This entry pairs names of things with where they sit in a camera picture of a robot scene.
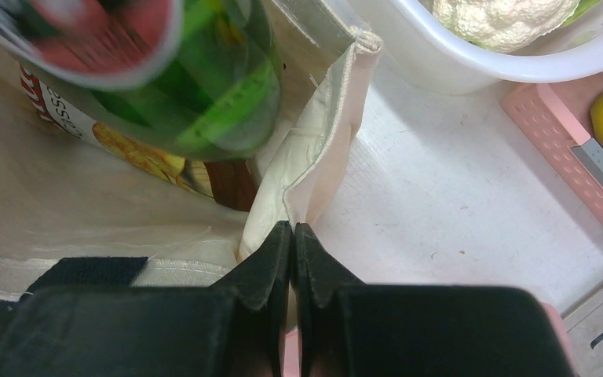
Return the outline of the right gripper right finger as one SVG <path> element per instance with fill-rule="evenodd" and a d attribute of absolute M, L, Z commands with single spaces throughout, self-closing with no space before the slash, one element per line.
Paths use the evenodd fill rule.
<path fill-rule="evenodd" d="M 302 376 L 349 375 L 345 306 L 339 294 L 363 283 L 327 252 L 310 225 L 296 225 L 293 289 Z"/>

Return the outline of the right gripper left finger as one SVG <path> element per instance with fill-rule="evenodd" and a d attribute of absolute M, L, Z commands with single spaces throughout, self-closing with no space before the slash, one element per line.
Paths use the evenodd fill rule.
<path fill-rule="evenodd" d="M 281 376 L 291 279 L 292 228 L 277 222 L 262 245 L 212 285 L 226 293 L 222 376 Z"/>

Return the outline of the pink plastic grocery bag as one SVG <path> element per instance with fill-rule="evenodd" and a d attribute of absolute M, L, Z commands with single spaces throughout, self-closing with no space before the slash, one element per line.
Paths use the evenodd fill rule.
<path fill-rule="evenodd" d="M 549 303 L 540 302 L 548 316 L 552 328 L 557 336 L 565 356 L 570 361 L 573 371 L 576 371 L 576 363 L 574 361 L 572 340 L 569 338 L 565 322 L 560 313 Z M 284 343 L 284 362 L 283 376 L 293 377 L 300 376 L 300 357 L 299 357 L 299 340 L 300 335 L 297 328 L 289 331 L 285 337 Z"/>

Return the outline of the beige canvas tote bag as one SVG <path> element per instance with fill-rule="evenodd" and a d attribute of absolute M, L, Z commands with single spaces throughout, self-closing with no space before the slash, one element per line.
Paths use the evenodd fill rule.
<path fill-rule="evenodd" d="M 29 287 L 53 267 L 93 272 L 146 260 L 140 286 L 207 286 L 278 221 L 313 223 L 345 175 L 382 40 L 322 1 L 267 1 L 282 48 L 283 106 L 248 162 L 247 212 L 166 183 L 42 119 L 0 46 L 0 341 Z"/>

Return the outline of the yellow snack packet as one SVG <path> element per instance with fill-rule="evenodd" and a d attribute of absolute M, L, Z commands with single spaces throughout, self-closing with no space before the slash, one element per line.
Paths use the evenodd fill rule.
<path fill-rule="evenodd" d="M 48 129 L 63 131 L 224 207 L 251 209 L 257 188 L 246 162 L 202 162 L 143 145 L 81 112 L 24 66 L 20 66 L 20 84 Z"/>

